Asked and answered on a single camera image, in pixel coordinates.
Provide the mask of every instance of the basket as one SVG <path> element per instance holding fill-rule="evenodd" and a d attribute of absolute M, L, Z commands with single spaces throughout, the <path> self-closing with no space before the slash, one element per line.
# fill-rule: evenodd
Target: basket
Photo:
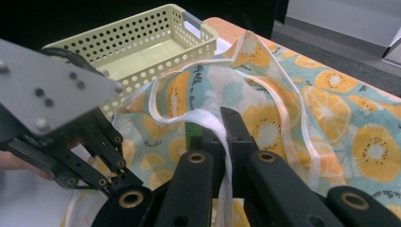
<path fill-rule="evenodd" d="M 200 31 L 189 31 L 184 22 Z M 186 62 L 214 56 L 218 34 L 210 26 L 176 5 L 165 5 L 48 44 L 80 54 L 124 91 L 102 104 L 109 119 L 132 91 Z"/>

